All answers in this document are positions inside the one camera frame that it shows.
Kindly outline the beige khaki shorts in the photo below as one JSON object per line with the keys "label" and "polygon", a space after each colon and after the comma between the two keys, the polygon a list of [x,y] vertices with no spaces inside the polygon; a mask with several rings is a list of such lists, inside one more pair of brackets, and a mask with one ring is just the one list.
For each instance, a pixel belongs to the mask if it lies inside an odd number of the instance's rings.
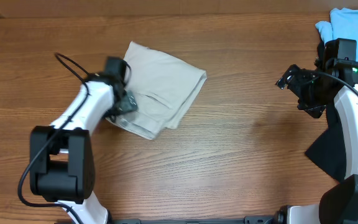
{"label": "beige khaki shorts", "polygon": [[176,129],[207,79],[206,71],[179,58],[131,42],[124,56],[131,66],[126,90],[138,110],[107,120],[148,140]]}

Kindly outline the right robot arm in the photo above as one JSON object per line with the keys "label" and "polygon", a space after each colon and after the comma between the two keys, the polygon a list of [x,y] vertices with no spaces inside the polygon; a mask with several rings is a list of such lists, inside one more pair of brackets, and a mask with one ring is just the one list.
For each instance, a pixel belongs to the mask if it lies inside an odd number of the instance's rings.
{"label": "right robot arm", "polygon": [[339,183],[319,203],[284,206],[272,223],[358,223],[358,62],[357,42],[338,38],[318,47],[316,70],[293,64],[276,82],[298,97],[299,110],[313,118],[326,114],[328,128],[308,148],[321,169],[341,163]]}

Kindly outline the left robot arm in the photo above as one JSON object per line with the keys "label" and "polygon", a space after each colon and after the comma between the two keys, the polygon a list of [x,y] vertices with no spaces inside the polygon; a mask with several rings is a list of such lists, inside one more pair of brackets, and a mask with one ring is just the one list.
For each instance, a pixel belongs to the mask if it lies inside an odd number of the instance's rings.
{"label": "left robot arm", "polygon": [[93,189],[94,157],[91,135],[102,119],[138,109],[134,95],[126,89],[130,65],[119,57],[108,57],[104,70],[86,73],[81,87],[65,112],[48,126],[36,126],[30,134],[30,162],[18,184],[20,201],[30,207],[22,193],[29,179],[34,195],[45,199],[43,207],[60,207],[73,223],[112,223]]}

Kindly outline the black garment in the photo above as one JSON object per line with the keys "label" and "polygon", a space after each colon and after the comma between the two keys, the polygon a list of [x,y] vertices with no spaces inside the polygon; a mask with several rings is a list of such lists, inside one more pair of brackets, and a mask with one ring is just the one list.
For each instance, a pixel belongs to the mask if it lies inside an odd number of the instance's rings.
{"label": "black garment", "polygon": [[307,149],[305,155],[334,180],[341,182],[346,174],[346,149],[334,100],[323,112],[326,113],[328,128]]}

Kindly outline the light blue shirt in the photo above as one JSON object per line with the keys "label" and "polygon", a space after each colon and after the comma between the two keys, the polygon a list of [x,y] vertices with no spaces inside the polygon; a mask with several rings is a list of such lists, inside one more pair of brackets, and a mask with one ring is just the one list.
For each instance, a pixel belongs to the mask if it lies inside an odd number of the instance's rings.
{"label": "light blue shirt", "polygon": [[355,40],[358,62],[358,9],[334,8],[330,12],[330,21],[320,21],[315,27],[324,43],[338,38]]}

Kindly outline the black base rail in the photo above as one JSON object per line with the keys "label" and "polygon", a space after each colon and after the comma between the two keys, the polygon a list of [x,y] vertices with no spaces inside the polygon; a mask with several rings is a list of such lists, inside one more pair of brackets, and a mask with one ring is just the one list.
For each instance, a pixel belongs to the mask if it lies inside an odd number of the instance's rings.
{"label": "black base rail", "polygon": [[110,224],[270,224],[273,216],[246,216],[244,218],[187,219],[187,220],[140,220],[140,219],[107,219]]}

